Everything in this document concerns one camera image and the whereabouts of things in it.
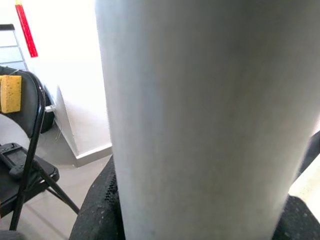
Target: white cylinder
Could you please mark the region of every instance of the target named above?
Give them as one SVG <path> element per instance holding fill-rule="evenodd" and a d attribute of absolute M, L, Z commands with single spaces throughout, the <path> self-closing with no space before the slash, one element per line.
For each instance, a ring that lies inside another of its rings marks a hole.
<path fill-rule="evenodd" d="M 127 240 L 269 240 L 319 113 L 320 1 L 97 0 Z"/>

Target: black folding chair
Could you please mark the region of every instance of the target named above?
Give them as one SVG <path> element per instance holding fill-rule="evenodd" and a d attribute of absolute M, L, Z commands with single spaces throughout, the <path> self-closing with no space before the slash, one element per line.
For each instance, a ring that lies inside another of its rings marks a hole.
<path fill-rule="evenodd" d="M 35 155 L 45 115 L 45 93 L 42 84 L 28 71 L 0 66 L 0 75 L 22 76 L 21 111 L 2 114 L 15 121 L 30 138 L 20 181 L 14 180 L 9 175 L 9 169 L 0 161 L 1 216 L 13 211 L 10 230 L 16 230 L 23 204 L 44 190 L 48 190 L 78 214 L 79 208 L 56 183 L 59 179 L 58 169 Z"/>

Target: baseboard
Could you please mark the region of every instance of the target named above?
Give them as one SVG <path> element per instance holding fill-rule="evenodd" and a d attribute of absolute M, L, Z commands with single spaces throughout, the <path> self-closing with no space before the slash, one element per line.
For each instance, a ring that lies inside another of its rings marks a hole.
<path fill-rule="evenodd" d="M 98 159 L 110 156 L 112 153 L 112 144 L 95 148 L 93 150 L 87 151 L 76 156 L 76 166 L 81 167 L 83 165 L 92 163 L 93 161 L 96 161 Z"/>

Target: gray floor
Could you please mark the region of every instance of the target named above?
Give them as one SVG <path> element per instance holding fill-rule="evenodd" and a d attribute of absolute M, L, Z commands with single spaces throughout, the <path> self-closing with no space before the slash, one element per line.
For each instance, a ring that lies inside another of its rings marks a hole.
<path fill-rule="evenodd" d="M 0 144 L 14 142 L 28 148 L 29 140 L 25 133 L 2 115 L 0 132 Z M 58 184 L 79 207 L 90 185 L 110 158 L 107 156 L 82 167 L 75 167 L 76 159 L 57 126 L 40 136 L 36 154 L 58 167 Z M 11 216 L 9 214 L 0 220 L 0 230 L 9 229 Z M 17 230 L 28 240 L 67 240 L 76 217 L 67 205 L 44 192 L 24 204 Z"/>

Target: chair backrest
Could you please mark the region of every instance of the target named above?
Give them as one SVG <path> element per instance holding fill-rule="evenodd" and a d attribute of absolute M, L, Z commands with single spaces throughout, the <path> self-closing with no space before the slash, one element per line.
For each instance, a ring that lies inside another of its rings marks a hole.
<path fill-rule="evenodd" d="M 1 113 L 15 121 L 32 138 L 40 131 L 45 114 L 45 93 L 38 78 L 31 72 L 0 66 L 0 75 L 19 75 L 21 81 L 21 111 Z"/>

